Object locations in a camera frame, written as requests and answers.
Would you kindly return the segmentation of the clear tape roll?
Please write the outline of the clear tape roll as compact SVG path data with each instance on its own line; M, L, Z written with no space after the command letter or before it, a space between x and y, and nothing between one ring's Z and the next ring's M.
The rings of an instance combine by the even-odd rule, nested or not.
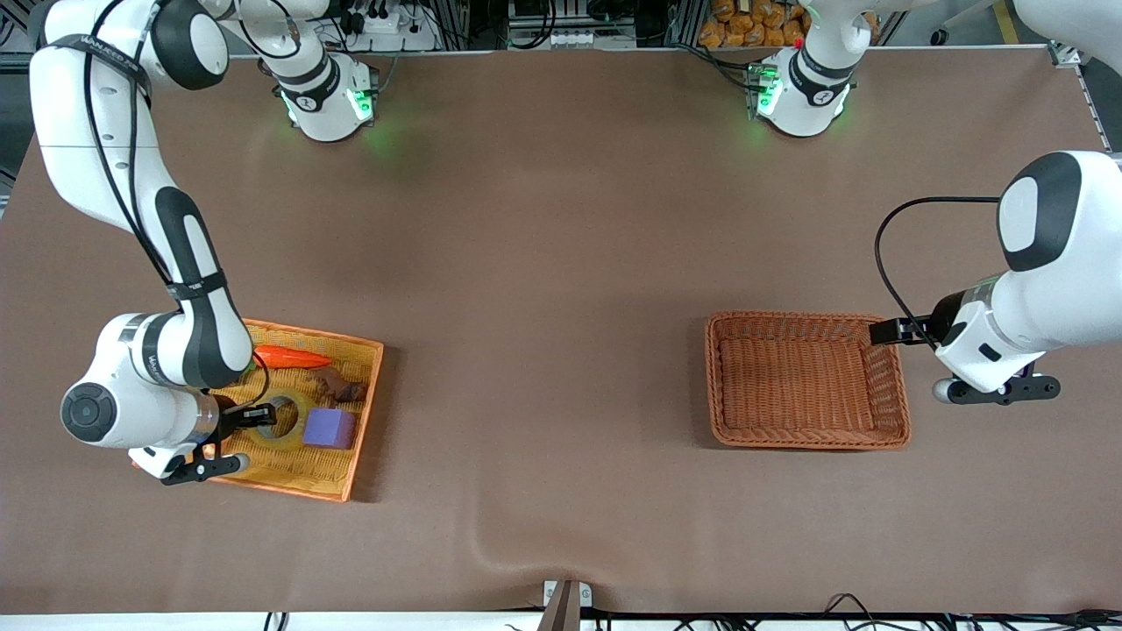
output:
M265 392L260 403L272 406L270 422L241 429L236 436L265 449L291 451L303 447L303 431L313 406L309 395L291 387L273 386Z

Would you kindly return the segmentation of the orange toy carrot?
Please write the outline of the orange toy carrot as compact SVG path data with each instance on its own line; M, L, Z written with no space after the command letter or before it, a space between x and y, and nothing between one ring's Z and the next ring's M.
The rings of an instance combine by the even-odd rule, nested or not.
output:
M330 366L332 359L305 349L261 344L252 351L252 362L268 369L321 369Z

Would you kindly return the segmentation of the yellow wicker basket orange rim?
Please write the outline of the yellow wicker basket orange rim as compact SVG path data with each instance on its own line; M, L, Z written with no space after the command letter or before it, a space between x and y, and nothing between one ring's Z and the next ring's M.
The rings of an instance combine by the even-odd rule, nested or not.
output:
M217 483L286 493L304 499L348 502L352 499L365 432L370 424L384 346L380 341L263 320L248 319L245 326L256 347L272 344L330 357L332 359L330 366L340 371L344 377L361 379L368 384L367 397L362 403L339 406L357 417L358 426L351 449L322 449L305 443L300 449L291 451L265 449L236 436L236 432L221 443L222 451L226 455L246 454L250 458L249 467L247 470L217 477ZM314 387L309 383L309 371L311 369L252 368L245 372L234 384L217 390L217 394L227 396L237 404L245 401L256 401L257 404L261 404L263 395L269 387L291 387L309 395L313 408L329 408L316 400Z

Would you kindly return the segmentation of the purple cube block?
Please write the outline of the purple cube block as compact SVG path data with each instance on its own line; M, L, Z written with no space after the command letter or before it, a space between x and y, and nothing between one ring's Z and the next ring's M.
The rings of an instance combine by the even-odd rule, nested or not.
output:
M310 408L302 440L322 449L351 449L357 426L357 417L341 408Z

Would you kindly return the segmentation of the brown toy lion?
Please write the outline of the brown toy lion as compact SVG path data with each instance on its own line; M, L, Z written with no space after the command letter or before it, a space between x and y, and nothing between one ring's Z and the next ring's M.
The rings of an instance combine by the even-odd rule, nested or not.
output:
M314 387L316 400L329 408L362 403L367 397L367 383L348 379L333 366L309 371L309 383Z

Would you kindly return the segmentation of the brown wicker basket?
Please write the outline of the brown wicker basket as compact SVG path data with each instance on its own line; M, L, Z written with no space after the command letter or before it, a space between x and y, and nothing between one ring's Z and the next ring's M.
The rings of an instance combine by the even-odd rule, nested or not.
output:
M870 313L721 311L705 328L710 427L753 449L889 450L913 436L900 355Z

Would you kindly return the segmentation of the bag of orange snacks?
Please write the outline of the bag of orange snacks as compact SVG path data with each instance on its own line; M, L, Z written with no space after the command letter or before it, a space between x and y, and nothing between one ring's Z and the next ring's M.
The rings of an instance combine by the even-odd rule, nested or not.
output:
M859 53L895 0L674 0L678 40L705 48L810 47Z

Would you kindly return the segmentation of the brown table cloth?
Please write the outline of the brown table cloth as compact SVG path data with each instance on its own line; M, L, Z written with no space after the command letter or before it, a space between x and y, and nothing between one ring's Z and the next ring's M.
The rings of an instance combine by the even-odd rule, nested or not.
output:
M1100 149L1043 49L877 49L794 139L681 52L398 61L378 121L289 127L272 83L153 100L245 318L385 347L352 500L163 487L59 399L120 313L171 300L37 146L0 220L0 613L490 610L546 579L617 611L1122 609L1122 347L1049 354L1054 401L945 405L901 351L905 449L727 449L706 319L898 309L894 207L997 195Z

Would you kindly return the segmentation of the white power strip with plugs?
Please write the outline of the white power strip with plugs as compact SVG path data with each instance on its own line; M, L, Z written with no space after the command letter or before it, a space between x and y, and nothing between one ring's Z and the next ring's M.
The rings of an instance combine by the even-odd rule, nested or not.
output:
M360 53L444 51L436 15L406 0L350 0L337 18L344 47Z

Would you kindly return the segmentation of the metal mounting bracket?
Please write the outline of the metal mounting bracket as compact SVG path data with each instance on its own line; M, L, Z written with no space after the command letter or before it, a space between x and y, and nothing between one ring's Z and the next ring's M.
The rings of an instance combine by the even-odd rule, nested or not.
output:
M594 588L572 579L546 580L543 606L536 631L581 631L582 612L594 606Z

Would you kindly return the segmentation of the aluminium frame profile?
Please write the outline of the aluminium frame profile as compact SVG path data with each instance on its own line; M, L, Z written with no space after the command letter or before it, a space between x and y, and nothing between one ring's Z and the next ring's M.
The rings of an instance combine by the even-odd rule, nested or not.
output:
M37 44L33 11L40 0L0 0L0 75L25 74Z

